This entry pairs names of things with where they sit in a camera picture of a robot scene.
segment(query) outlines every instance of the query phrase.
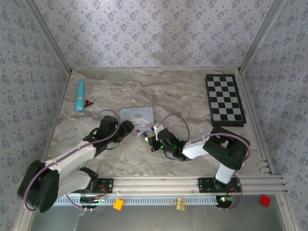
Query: black and white checkerboard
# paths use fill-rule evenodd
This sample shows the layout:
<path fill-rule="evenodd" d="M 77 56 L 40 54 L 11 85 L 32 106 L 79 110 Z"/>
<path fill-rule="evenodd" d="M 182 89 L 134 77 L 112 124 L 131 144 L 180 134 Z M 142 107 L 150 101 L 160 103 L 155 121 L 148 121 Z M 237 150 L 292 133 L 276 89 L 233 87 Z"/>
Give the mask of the black and white checkerboard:
<path fill-rule="evenodd" d="M 206 75 L 213 126 L 243 127 L 246 118 L 234 75 Z"/>

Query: red triangle block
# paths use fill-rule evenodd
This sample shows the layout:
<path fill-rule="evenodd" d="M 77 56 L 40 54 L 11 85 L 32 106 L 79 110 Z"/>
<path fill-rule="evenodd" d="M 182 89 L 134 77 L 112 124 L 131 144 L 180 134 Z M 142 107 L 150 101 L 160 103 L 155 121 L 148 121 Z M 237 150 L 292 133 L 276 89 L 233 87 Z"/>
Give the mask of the red triangle block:
<path fill-rule="evenodd" d="M 84 106 L 84 108 L 89 107 L 89 106 L 91 106 L 92 104 L 94 104 L 92 101 L 85 100 L 85 106 Z"/>

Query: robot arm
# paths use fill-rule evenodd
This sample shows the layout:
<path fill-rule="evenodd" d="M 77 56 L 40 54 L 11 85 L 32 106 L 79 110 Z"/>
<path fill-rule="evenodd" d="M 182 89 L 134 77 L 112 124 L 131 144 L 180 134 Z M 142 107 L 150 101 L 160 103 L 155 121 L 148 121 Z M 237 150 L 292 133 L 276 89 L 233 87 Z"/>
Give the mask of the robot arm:
<path fill-rule="evenodd" d="M 164 152 L 172 153 L 173 157 L 180 161 L 189 161 L 207 154 L 217 159 L 220 165 L 213 182 L 218 190 L 226 188 L 234 173 L 241 169 L 248 151 L 246 145 L 234 136 L 250 145 L 245 138 L 221 127 L 214 127 L 211 131 L 212 136 L 209 135 L 208 138 L 199 139 L 197 142 L 180 141 L 166 128 L 154 128 L 153 130 L 155 136 L 147 138 L 152 151 L 162 149 Z"/>
<path fill-rule="evenodd" d="M 113 134 L 117 126 L 119 126 L 118 131 L 113 137 L 99 142 L 99 140 Z M 98 175 L 86 167 L 81 169 L 76 168 L 85 161 L 93 159 L 106 150 L 108 144 L 112 142 L 120 143 L 133 131 L 133 129 L 134 126 L 130 121 L 124 121 L 122 124 L 118 125 L 116 118 L 109 115 L 105 116 L 101 120 L 100 127 L 91 131 L 80 144 L 70 151 L 44 163 L 36 160 L 30 164 L 18 188 L 17 195 L 23 199 L 26 189 L 35 175 L 45 166 L 52 163 L 56 164 L 42 172 L 30 187 L 26 202 L 33 208 L 39 212 L 45 212 L 53 205 L 57 198 L 67 193 L 82 189 L 92 192 L 97 188 Z M 93 145 L 89 145 L 82 149 L 80 148 L 89 142 L 93 143 Z M 59 161 L 69 153 L 71 153 L 71 155 Z"/>

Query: yellow block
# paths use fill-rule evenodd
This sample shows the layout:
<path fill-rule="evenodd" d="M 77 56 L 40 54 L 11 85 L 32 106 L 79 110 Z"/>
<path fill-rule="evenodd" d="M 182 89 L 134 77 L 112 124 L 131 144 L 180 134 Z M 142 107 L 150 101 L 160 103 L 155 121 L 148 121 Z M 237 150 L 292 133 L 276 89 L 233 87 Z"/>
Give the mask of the yellow block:
<path fill-rule="evenodd" d="M 185 210 L 185 198 L 179 197 L 177 201 L 177 210 Z"/>
<path fill-rule="evenodd" d="M 124 200 L 117 199 L 115 204 L 114 204 L 114 208 L 121 211 L 122 207 L 123 207 L 123 204 L 124 204 Z"/>

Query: red block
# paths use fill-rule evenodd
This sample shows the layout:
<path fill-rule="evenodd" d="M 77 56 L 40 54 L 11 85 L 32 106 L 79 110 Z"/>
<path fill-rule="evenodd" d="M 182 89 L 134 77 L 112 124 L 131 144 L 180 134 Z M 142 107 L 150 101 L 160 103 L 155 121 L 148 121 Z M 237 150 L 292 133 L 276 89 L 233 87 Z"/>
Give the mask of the red block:
<path fill-rule="evenodd" d="M 262 194 L 261 195 L 260 204 L 264 205 L 265 207 L 269 207 L 269 205 L 270 205 L 270 197 Z"/>

